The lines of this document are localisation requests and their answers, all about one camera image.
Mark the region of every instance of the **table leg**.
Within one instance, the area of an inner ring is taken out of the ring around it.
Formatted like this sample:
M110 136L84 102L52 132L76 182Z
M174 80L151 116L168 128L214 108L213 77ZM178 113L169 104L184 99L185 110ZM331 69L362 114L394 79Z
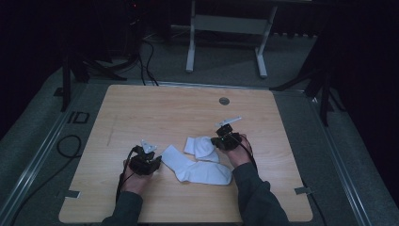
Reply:
M196 20L196 1L191 1L191 25L190 25L190 46L188 47L187 64L185 66L185 71L191 73L194 71L194 57L196 53L196 43L194 41L196 35L195 28Z
M259 47L255 48L256 60L258 61L259 76L262 77L262 78L266 78L267 77L266 66L264 64L264 59L263 59L263 51L264 51L264 47L265 47L266 42L267 42L267 38L269 37L269 34L270 34L270 29L272 27L272 24L273 24L275 15L276 15L277 8L278 7L272 7L272 9L270 11L269 18L268 18L267 23L266 23L266 25L264 27L262 43L261 43L261 45Z

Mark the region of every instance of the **wooden table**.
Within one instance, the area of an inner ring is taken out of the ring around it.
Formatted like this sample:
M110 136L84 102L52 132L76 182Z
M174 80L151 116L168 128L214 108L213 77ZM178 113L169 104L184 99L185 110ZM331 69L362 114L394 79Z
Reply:
M222 105L219 98L230 100ZM187 137L216 137L215 123L241 116L233 132L247 134L262 179L271 183L291 221L309 221L312 212L272 92L206 87L110 86L94 123L59 219L100 222L115 207L122 161L141 139L183 151ZM232 169L219 153L221 163ZM166 165L153 175L143 195L140 222L241 222L235 182L228 186L180 183Z

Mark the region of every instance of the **white sock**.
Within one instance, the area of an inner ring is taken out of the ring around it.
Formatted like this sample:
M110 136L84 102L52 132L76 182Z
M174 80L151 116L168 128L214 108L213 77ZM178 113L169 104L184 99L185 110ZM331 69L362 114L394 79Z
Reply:
M175 172L180 182L225 186L231 181L231 171L226 166L191 161L172 145L162 152L162 161Z
M184 152L193 154L198 160L219 162L219 155L215 152L215 146L210 137L188 137Z

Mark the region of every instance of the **dark sleeve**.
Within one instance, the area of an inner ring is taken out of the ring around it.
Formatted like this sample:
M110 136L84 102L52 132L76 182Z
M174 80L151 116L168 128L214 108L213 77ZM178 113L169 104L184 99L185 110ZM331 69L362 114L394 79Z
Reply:
M138 216L140 216L143 199L141 196L133 193L122 191L115 206L114 213L111 217L105 218L102 226L135 226L137 225Z
M238 187L238 207L246 226L290 225L287 215L270 184L264 182L251 163L243 164L232 172Z

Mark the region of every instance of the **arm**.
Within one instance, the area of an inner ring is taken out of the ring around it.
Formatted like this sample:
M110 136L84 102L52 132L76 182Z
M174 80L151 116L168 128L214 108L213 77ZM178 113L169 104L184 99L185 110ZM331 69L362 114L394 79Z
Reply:
M123 178L125 182L120 190L120 197L118 198L114 213L111 217L105 218L101 225L137 225L143 204L141 194L144 192L151 178L152 174L139 176L127 167Z
M252 151L245 135L242 144ZM290 225L276 196L270 192L270 184L259 177L247 151L238 146L234 150L222 152L234 167L232 174L238 188L238 207L244 223L247 226Z

